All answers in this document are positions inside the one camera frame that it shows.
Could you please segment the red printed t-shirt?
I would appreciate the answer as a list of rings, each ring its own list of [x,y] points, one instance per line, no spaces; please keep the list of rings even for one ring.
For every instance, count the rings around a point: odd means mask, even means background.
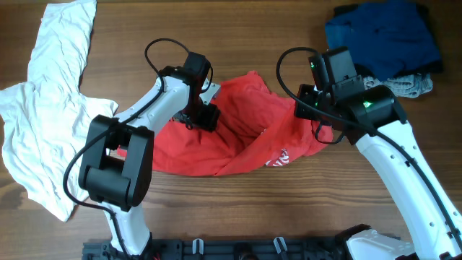
[[[213,132],[168,122],[154,139],[152,168],[182,176],[225,176],[279,167],[320,152],[328,126],[297,118],[295,102],[271,92],[256,71],[221,83]]]

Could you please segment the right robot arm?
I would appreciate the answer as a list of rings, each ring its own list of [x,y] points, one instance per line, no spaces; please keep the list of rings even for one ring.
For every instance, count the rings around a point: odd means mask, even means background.
[[[295,116],[340,131],[380,176],[406,223],[410,242],[357,225],[336,236],[342,259],[460,259],[461,213],[419,149],[406,113],[384,86],[366,89],[349,50],[308,59],[315,83],[294,96]]]

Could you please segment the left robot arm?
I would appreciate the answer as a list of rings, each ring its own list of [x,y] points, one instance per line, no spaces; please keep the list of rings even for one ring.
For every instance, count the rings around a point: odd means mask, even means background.
[[[220,112],[211,100],[219,85],[211,77],[206,57],[190,52],[184,65],[162,69],[154,87],[131,108],[92,120],[79,186],[104,210],[113,237],[85,243],[83,259],[153,259],[141,203],[152,179],[154,138],[172,118],[188,129],[216,129]]]

